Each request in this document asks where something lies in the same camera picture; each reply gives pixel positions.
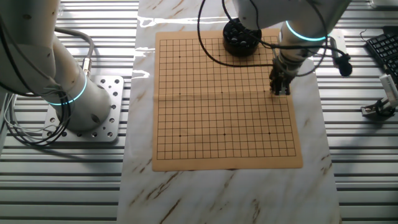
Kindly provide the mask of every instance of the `bolt hole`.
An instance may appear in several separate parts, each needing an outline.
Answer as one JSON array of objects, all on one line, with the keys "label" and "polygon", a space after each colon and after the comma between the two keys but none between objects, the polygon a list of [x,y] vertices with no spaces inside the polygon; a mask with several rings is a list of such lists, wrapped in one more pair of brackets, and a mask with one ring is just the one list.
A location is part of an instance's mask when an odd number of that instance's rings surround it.
[{"label": "bolt hole", "polygon": [[91,119],[97,124],[101,123],[100,119],[95,114],[91,114]]}]

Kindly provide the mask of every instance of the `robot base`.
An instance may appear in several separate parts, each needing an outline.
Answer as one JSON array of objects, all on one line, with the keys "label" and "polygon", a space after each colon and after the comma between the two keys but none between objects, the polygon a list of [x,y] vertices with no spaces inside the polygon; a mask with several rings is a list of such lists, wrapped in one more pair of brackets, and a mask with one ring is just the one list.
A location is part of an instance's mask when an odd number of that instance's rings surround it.
[{"label": "robot base", "polygon": [[[123,96],[123,77],[113,75],[93,75],[90,77],[95,84],[102,86],[111,96],[111,112],[106,120],[96,129],[90,131],[74,132],[65,130],[56,142],[113,142],[118,138],[119,120]],[[49,106],[44,126],[58,125],[59,120],[55,109]],[[48,131],[43,132],[43,138],[47,137]]]}]

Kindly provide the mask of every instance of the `white marble slab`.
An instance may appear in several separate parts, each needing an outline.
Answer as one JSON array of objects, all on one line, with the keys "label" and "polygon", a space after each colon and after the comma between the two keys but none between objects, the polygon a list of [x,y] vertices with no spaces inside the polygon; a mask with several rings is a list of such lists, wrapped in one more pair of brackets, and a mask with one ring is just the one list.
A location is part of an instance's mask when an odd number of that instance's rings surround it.
[{"label": "white marble slab", "polygon": [[[140,1],[118,223],[339,223],[314,74],[292,82],[302,169],[152,171],[155,33],[195,30],[200,2]],[[221,3],[208,1],[202,29],[226,21]]]}]

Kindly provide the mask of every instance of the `black keyboard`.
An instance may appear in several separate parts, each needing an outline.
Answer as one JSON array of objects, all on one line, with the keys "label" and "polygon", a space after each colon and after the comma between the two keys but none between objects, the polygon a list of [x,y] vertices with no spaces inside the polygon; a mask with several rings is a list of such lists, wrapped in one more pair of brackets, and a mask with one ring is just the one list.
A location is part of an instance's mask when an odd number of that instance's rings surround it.
[{"label": "black keyboard", "polygon": [[398,35],[383,34],[366,41],[366,49],[376,62],[398,83]]}]

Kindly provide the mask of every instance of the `wooden game board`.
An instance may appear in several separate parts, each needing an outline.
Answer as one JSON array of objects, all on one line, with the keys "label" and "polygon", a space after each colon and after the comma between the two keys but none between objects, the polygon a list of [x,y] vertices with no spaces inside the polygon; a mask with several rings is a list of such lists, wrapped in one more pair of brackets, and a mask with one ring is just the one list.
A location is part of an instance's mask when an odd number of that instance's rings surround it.
[{"label": "wooden game board", "polygon": [[[264,40],[277,43],[278,33],[264,29]],[[272,63],[272,50],[263,46],[237,58],[224,50],[221,31],[201,34],[222,62]],[[196,32],[158,32],[153,170],[302,167],[292,97],[271,95],[270,71],[211,61]]]}]

